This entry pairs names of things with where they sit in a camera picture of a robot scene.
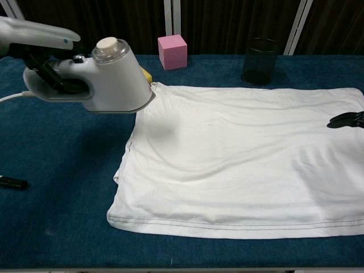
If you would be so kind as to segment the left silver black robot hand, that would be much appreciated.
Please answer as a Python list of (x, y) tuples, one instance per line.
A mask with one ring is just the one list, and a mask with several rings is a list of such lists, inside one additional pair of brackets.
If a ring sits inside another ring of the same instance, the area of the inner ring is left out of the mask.
[(48, 63), (56, 51), (75, 53), (75, 42), (80, 40), (79, 34), (66, 28), (1, 17), (1, 57), (22, 59), (28, 69), (61, 94), (89, 90), (81, 80), (62, 78)]

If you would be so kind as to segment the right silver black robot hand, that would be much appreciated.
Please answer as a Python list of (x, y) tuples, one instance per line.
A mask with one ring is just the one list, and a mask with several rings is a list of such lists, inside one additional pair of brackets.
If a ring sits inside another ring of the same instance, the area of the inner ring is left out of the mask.
[(364, 111), (361, 112), (347, 112), (337, 115), (330, 119), (326, 125), (328, 128), (337, 129), (341, 127), (360, 127), (363, 128)]

